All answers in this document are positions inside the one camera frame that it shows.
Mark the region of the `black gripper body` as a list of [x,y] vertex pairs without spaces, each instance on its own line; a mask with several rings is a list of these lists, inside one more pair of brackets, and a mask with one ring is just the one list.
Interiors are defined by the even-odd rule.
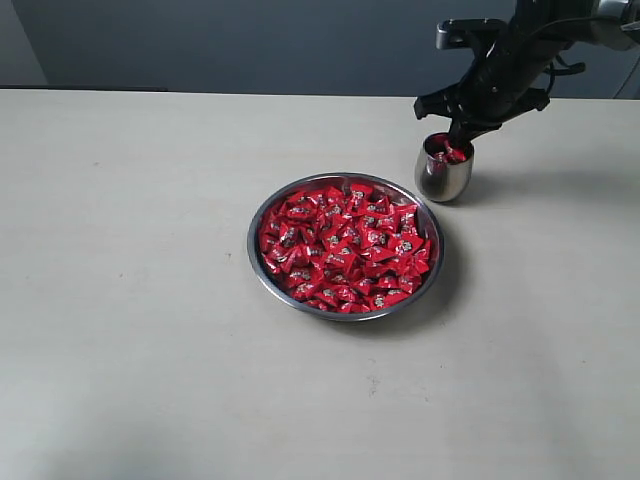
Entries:
[[549,104],[549,90],[532,84],[543,73],[553,76],[552,63],[582,40],[579,19],[512,19],[488,49],[473,51],[474,60],[455,90],[456,117],[500,122]]

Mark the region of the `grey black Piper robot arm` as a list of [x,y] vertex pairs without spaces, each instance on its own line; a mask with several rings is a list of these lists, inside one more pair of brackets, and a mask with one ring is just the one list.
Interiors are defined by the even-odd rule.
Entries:
[[455,84],[416,98],[417,119],[450,119],[449,138],[465,145],[550,102],[549,88],[534,87],[546,75],[577,75],[582,63],[567,64],[563,51],[576,43],[627,51],[639,43],[636,1],[519,1],[509,21],[449,19],[438,24],[440,50],[470,49],[474,59]]

